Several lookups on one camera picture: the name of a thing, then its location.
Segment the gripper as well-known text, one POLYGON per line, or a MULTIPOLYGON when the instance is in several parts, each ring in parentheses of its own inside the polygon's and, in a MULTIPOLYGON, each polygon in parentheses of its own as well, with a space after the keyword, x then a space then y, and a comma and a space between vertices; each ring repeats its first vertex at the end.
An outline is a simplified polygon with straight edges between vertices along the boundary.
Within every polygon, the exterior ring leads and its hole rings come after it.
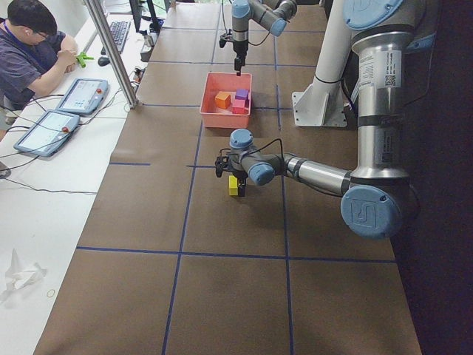
POLYGON ((245 196, 246 180, 248 175, 245 171, 233 172, 233 176, 237 179, 237 193, 239 197, 245 196))
POLYGON ((234 70, 237 76, 241 76, 242 68, 244 67, 244 59, 246 58, 248 52, 248 41, 233 41, 233 49, 236 53, 236 58, 234 59, 234 70))

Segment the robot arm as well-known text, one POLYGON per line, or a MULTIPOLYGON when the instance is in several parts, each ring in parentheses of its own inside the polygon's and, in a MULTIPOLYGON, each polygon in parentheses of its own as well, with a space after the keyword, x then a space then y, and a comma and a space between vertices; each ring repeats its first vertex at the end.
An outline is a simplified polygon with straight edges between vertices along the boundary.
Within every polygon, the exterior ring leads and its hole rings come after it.
POLYGON ((409 175, 400 165, 404 105, 404 51, 415 35, 425 1, 334 1, 312 84, 293 94, 297 126, 346 126, 344 70, 358 56, 357 166, 339 169, 291 153, 263 154, 246 129, 231 133, 229 149, 216 160, 217 174, 230 172, 244 187, 277 175, 339 197, 341 216, 369 239, 397 234, 408 214, 409 175))
POLYGON ((284 1, 233 1, 232 15, 232 44, 236 58, 234 70, 241 76, 242 68, 249 46, 249 21, 252 20, 263 27, 273 36, 280 36, 287 23, 296 15, 297 3, 293 0, 284 1))

